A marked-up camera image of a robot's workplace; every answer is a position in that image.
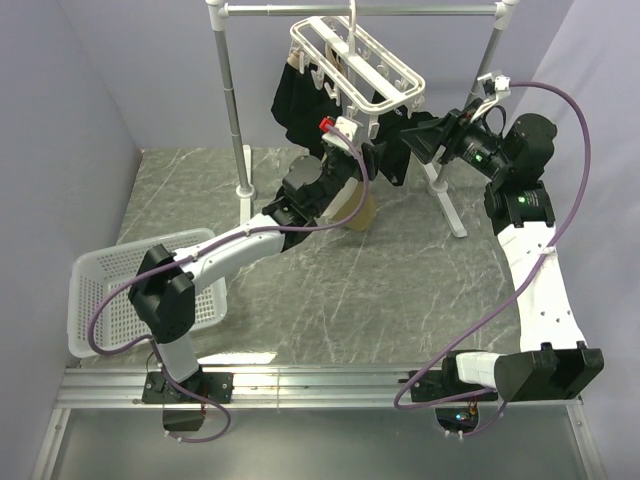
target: metal pole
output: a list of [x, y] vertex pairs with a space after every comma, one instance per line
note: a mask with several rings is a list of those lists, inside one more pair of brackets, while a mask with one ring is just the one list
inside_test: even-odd
[[[226, 5], [229, 16], [349, 15], [347, 5]], [[494, 16], [495, 5], [358, 5], [358, 16]]]
[[[478, 67], [478, 72], [476, 76], [473, 78], [473, 85], [471, 86], [471, 91], [469, 92], [469, 96], [467, 97], [467, 101], [464, 106], [466, 107], [471, 103], [471, 101], [478, 96], [478, 77], [484, 75], [489, 70], [489, 66], [491, 65], [491, 60], [493, 60], [493, 54], [496, 51], [496, 47], [498, 45], [498, 41], [500, 40], [500, 36], [502, 35], [502, 30], [497, 28], [493, 29], [491, 32], [491, 37], [489, 38], [489, 43], [487, 44], [487, 48], [484, 51], [484, 55], [482, 56], [482, 61], [480, 62], [480, 66]], [[435, 182], [433, 182], [433, 186], [435, 188], [444, 188], [445, 180], [447, 177], [447, 170], [449, 169], [449, 164], [442, 165], [440, 167], [440, 171], [438, 172], [438, 178]]]
[[236, 166], [238, 167], [238, 179], [240, 181], [239, 193], [244, 195], [252, 195], [254, 192], [254, 188], [249, 183], [249, 178], [247, 176], [247, 167], [244, 161], [242, 133], [240, 132], [238, 106], [236, 104], [236, 94], [233, 89], [233, 77], [231, 76], [231, 62], [229, 61], [227, 35], [224, 30], [216, 30], [214, 31], [214, 34], [216, 38], [216, 47], [218, 49], [218, 59], [220, 61], [220, 73], [222, 74], [224, 99], [227, 102], [227, 113], [229, 114], [229, 126], [231, 127], [233, 153], [235, 154]]

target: plastic basket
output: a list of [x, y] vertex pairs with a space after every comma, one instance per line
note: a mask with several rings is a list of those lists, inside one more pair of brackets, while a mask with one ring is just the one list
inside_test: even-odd
[[[149, 238], [87, 253], [73, 265], [69, 286], [67, 335], [69, 351], [76, 357], [96, 355], [87, 341], [87, 326], [94, 309], [113, 289], [138, 272], [147, 250], [164, 245], [167, 250], [190, 247], [214, 237], [202, 228]], [[127, 298], [128, 289], [119, 294], [104, 309], [96, 325], [96, 343], [109, 350], [149, 333]], [[196, 297], [196, 323], [199, 330], [219, 323], [227, 313], [227, 289], [224, 278]]]

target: gray floor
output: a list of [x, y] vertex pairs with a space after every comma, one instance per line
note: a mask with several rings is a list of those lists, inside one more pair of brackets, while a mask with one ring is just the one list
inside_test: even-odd
[[[255, 149], [258, 206], [272, 198], [302, 150]], [[426, 192], [419, 166], [406, 185], [373, 185], [377, 217], [364, 233], [317, 233], [295, 249], [228, 279], [229, 313], [194, 335], [200, 356], [273, 352], [277, 363], [425, 361], [513, 292], [484, 214], [484, 179], [462, 163], [451, 169], [451, 198], [469, 232], [450, 234]], [[147, 150], [120, 242], [238, 223], [237, 174], [230, 150]], [[518, 350], [515, 307], [461, 348]], [[83, 364], [142, 364], [148, 347]]]

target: metal bracket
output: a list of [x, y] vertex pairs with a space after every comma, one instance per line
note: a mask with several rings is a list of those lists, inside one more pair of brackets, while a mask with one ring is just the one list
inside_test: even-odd
[[[200, 386], [207, 398], [218, 403], [230, 403], [233, 390], [233, 374], [230, 372], [205, 372]], [[147, 405], [167, 405], [177, 403], [199, 403], [197, 400], [185, 400], [174, 390], [162, 375], [162, 372], [149, 372], [145, 380], [142, 403]]]
[[[409, 378], [413, 377], [417, 370], [409, 372]], [[398, 380], [398, 383], [406, 383], [407, 379]], [[411, 387], [411, 401], [413, 403], [425, 403], [450, 397], [461, 393], [473, 392], [484, 388], [482, 385], [456, 384], [449, 386], [445, 382], [445, 374], [442, 370], [431, 370], [422, 376], [419, 382]], [[497, 393], [486, 393], [478, 397], [478, 402], [495, 402], [498, 400]]]
[[499, 70], [478, 77], [478, 83], [482, 85], [485, 93], [489, 96], [478, 107], [476, 113], [473, 114], [471, 123], [478, 120], [498, 103], [511, 95], [511, 89], [509, 88], [510, 81], [511, 79], [502, 75], [502, 72]]

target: tan cloth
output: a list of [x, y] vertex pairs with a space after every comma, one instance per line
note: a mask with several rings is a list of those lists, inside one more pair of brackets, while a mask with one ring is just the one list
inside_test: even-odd
[[[358, 185], [356, 185], [356, 188], [354, 189], [351, 197], [331, 218], [334, 222], [339, 222], [340, 220], [346, 218], [351, 212], [356, 209], [358, 203], [360, 203], [360, 198], [362, 198], [363, 189], [364, 184], [362, 182], [358, 182]], [[360, 210], [360, 213], [356, 216], [356, 218], [347, 223], [346, 227], [357, 232], [366, 230], [373, 223], [373, 219], [376, 216], [377, 209], [378, 207], [376, 205], [376, 201], [373, 198], [373, 195], [371, 195], [371, 192], [369, 192], [362, 210]]]

